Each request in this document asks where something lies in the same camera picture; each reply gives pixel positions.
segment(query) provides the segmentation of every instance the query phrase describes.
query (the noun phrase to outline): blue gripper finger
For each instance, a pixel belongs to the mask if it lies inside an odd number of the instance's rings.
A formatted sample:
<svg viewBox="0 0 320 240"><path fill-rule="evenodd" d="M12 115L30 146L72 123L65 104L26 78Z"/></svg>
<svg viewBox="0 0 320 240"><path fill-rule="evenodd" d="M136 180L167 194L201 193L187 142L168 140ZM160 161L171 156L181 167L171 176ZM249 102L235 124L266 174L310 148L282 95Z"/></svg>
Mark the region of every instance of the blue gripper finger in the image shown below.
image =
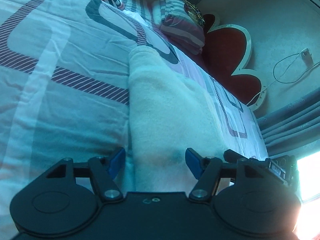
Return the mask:
<svg viewBox="0 0 320 240"><path fill-rule="evenodd" d="M204 167L202 166L203 159L204 158L201 157L194 149L188 148L186 150L186 164L193 176L195 176L195 178L198 180L204 173Z"/></svg>
<svg viewBox="0 0 320 240"><path fill-rule="evenodd" d="M112 179L115 179L120 169L125 165L125 150L119 148L108 158L109 168L108 173Z"/></svg>

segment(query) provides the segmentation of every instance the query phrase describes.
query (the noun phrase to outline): bed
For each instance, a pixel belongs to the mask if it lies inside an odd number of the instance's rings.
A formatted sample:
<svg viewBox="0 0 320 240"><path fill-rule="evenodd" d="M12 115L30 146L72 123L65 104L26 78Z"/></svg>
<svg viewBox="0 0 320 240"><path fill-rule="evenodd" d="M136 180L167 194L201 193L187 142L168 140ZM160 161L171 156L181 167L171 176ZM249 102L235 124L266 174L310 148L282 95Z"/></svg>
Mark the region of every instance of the bed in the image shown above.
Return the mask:
<svg viewBox="0 0 320 240"><path fill-rule="evenodd" d="M166 40L150 3L122 1L124 11L101 0L0 0L0 239L17 233L13 196L62 158L121 146L119 187L135 191L127 56L140 45L208 92L226 147L268 157L252 111Z"/></svg>

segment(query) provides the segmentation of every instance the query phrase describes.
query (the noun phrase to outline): folded blanket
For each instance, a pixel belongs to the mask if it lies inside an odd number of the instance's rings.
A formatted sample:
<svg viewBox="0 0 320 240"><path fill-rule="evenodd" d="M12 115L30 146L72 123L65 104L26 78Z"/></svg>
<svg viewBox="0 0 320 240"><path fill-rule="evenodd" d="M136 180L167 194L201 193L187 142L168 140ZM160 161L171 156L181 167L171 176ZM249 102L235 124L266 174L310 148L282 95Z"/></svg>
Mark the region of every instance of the folded blanket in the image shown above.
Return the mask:
<svg viewBox="0 0 320 240"><path fill-rule="evenodd" d="M189 194L197 181L185 163L185 150L221 159L227 150L213 101L150 47L133 49L129 65L136 191Z"/></svg>

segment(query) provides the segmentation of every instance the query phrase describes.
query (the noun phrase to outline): wall outlet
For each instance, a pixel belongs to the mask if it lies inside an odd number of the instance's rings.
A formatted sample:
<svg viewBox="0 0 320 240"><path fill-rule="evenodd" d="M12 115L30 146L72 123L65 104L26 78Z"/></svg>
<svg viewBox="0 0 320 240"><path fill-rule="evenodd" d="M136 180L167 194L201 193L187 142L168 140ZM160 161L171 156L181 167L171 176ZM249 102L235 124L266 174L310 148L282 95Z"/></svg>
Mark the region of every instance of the wall outlet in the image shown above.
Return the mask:
<svg viewBox="0 0 320 240"><path fill-rule="evenodd" d="M309 49L304 49L302 51L301 58L303 62L306 64L307 68L311 68L313 66L313 59Z"/></svg>

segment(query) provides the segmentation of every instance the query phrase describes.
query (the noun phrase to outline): bright window light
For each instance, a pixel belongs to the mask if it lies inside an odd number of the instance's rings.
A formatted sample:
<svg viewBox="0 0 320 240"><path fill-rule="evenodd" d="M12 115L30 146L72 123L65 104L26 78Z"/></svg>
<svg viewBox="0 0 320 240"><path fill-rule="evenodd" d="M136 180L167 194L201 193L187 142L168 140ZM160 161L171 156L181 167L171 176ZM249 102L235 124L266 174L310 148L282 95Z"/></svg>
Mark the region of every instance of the bright window light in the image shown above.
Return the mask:
<svg viewBox="0 0 320 240"><path fill-rule="evenodd" d="M320 152L297 161L302 200L320 194L319 166ZM320 199L302 205L298 223L297 236L300 240L312 240L320 232Z"/></svg>
<svg viewBox="0 0 320 240"><path fill-rule="evenodd" d="M302 200L307 200L320 193L320 152L297 161Z"/></svg>

